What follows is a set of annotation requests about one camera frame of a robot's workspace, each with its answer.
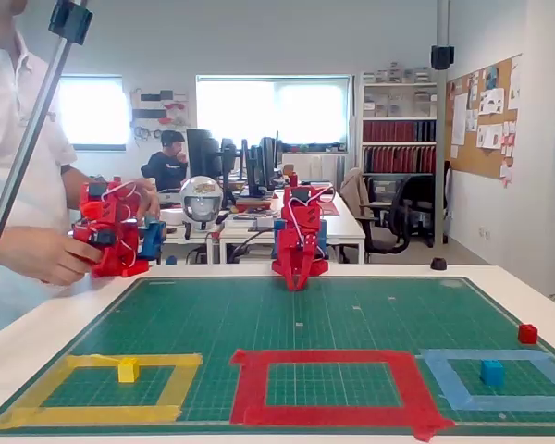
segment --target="window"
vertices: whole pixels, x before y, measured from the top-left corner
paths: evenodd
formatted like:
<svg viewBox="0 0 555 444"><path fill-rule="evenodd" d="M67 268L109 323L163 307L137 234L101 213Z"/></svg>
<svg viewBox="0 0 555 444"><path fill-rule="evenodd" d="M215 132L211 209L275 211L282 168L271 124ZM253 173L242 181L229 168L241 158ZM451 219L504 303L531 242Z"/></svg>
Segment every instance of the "window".
<svg viewBox="0 0 555 444"><path fill-rule="evenodd" d="M58 111L76 150L125 151L130 113L120 77L62 76Z"/></svg>
<svg viewBox="0 0 555 444"><path fill-rule="evenodd" d="M199 76L198 127L217 139L275 135L284 143L347 143L348 77Z"/></svg>

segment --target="yellow tape square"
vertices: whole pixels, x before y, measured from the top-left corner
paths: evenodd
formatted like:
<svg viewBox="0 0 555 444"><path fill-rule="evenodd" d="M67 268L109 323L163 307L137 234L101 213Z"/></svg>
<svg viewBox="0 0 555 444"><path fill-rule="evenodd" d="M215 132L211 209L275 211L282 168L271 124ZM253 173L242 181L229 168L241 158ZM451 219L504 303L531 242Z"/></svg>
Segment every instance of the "yellow tape square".
<svg viewBox="0 0 555 444"><path fill-rule="evenodd" d="M42 407L72 372L81 367L117 367L121 360L138 359L140 366L174 366L156 405L113 407ZM0 415L0 430L49 426L142 426L177 421L201 354L66 356L33 383Z"/></svg>

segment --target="red tape square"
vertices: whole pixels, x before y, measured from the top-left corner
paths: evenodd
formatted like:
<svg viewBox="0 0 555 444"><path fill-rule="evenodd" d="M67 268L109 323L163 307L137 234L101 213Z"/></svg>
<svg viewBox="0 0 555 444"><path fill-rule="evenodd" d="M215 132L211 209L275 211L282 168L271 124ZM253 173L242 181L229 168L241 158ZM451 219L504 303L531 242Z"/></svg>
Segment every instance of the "red tape square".
<svg viewBox="0 0 555 444"><path fill-rule="evenodd" d="M409 427L415 438L429 441L454 423L442 417L422 379L415 358L403 351L304 350L237 351L231 364L240 364L237 394L230 423L245 426L293 427ZM271 364L385 363L401 395L401 407L268 406Z"/></svg>

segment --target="person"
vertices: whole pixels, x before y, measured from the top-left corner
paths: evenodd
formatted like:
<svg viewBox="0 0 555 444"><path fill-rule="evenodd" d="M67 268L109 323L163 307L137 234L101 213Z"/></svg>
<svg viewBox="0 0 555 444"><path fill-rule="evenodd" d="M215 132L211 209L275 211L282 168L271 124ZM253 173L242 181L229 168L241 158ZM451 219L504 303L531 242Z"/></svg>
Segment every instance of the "person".
<svg viewBox="0 0 555 444"><path fill-rule="evenodd" d="M178 131L165 130L160 136L163 150L152 154L142 167L147 178L154 178L159 191L181 188L187 176L187 155L183 153L185 138Z"/></svg>
<svg viewBox="0 0 555 444"><path fill-rule="evenodd" d="M31 54L14 17L27 0L0 0L0 195L26 129L47 65ZM80 280L101 252L67 236L68 209L77 209L90 179L50 109L0 239L0 328ZM140 216L157 214L154 187L136 181Z"/></svg>

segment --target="white table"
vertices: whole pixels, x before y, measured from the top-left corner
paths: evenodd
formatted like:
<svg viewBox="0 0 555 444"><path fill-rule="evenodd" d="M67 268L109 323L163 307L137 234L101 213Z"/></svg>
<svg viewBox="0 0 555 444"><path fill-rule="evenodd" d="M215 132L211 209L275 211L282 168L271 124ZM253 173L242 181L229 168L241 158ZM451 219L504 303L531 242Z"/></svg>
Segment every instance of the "white table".
<svg viewBox="0 0 555 444"><path fill-rule="evenodd" d="M0 405L33 376L47 361L100 314L123 290L138 278L205 278L271 276L269 265L212 265L200 267L157 266L145 275L102 279L92 288L77 290L67 298L48 301L0 332ZM555 348L555 303L531 289L516 277L495 266L451 266L435 272L426 265L332 265L326 276L386 277L465 277L497 303L526 323L532 323L544 340ZM0 438L0 444L167 444L167 443L305 443L305 444L413 444L410 436L270 436L270 435L199 435L199 436L99 436L99 437L12 437ZM453 444L537 444L555 443L555 438L539 437L452 437L438 436L433 443Z"/></svg>
<svg viewBox="0 0 555 444"><path fill-rule="evenodd" d="M175 212L182 215L183 210L175 209ZM206 248L206 257L207 263L213 264L215 257L214 257L214 240L212 239L212 235L208 236L207 234L209 231L197 231L195 229L191 230L190 238L187 240L185 239L185 226L184 225L174 225L167 222L169 228L176 228L177 231L172 234L166 235L166 244L173 243L176 245L205 245Z"/></svg>
<svg viewBox="0 0 555 444"><path fill-rule="evenodd" d="M272 210L281 210L283 206L283 191L276 191L277 199L271 203ZM339 214L337 216L323 216L327 221L327 244L329 245L357 245L358 246L358 263L364 263L364 240L365 235L362 227L357 223L352 212L341 199L338 193L335 193L333 204L337 208ZM248 228L225 228L220 234L220 264L228 262L227 246L229 244L241 244L249 239L254 232ZM249 244L273 244L274 233L267 232L259 235L251 240Z"/></svg>

